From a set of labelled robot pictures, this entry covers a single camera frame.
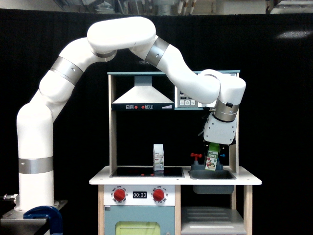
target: ceiling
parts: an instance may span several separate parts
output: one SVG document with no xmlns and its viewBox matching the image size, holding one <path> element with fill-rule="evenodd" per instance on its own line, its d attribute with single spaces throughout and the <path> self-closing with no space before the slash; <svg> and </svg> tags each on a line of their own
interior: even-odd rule
<svg viewBox="0 0 313 235">
<path fill-rule="evenodd" d="M 186 7 L 179 13 L 180 1 Z M 0 8 L 134 15 L 279 14 L 311 13 L 313 0 L 0 0 Z"/>
</svg>

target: oven door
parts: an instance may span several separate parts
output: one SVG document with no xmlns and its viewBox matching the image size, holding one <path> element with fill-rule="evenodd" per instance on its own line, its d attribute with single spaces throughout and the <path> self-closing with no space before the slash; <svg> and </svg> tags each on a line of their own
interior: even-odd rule
<svg viewBox="0 0 313 235">
<path fill-rule="evenodd" d="M 173 206 L 105 207 L 105 235 L 175 235 Z"/>
</svg>

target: button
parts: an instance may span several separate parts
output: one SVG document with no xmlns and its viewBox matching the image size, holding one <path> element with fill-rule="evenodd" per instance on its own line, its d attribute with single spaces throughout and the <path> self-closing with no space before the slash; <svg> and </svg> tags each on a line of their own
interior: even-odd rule
<svg viewBox="0 0 313 235">
<path fill-rule="evenodd" d="M 226 106 L 229 107 L 229 108 L 232 108 L 233 104 L 232 103 L 226 103 Z"/>
</svg>

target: yellow oven window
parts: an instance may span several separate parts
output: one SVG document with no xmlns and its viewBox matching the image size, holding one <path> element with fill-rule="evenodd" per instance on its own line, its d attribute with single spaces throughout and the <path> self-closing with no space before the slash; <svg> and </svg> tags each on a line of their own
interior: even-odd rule
<svg viewBox="0 0 313 235">
<path fill-rule="evenodd" d="M 115 235 L 161 235 L 161 228 L 155 222 L 117 222 Z"/>
</svg>

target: juice box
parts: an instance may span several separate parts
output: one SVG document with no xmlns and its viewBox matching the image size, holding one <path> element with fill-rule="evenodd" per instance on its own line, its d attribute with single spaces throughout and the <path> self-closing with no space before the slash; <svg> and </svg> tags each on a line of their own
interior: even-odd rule
<svg viewBox="0 0 313 235">
<path fill-rule="evenodd" d="M 153 145 L 153 170 L 164 170 L 164 150 L 162 144 Z"/>
<path fill-rule="evenodd" d="M 209 149 L 207 151 L 205 169 L 215 170 L 217 159 L 220 153 L 220 145 L 218 143 L 210 143 Z"/>
</svg>

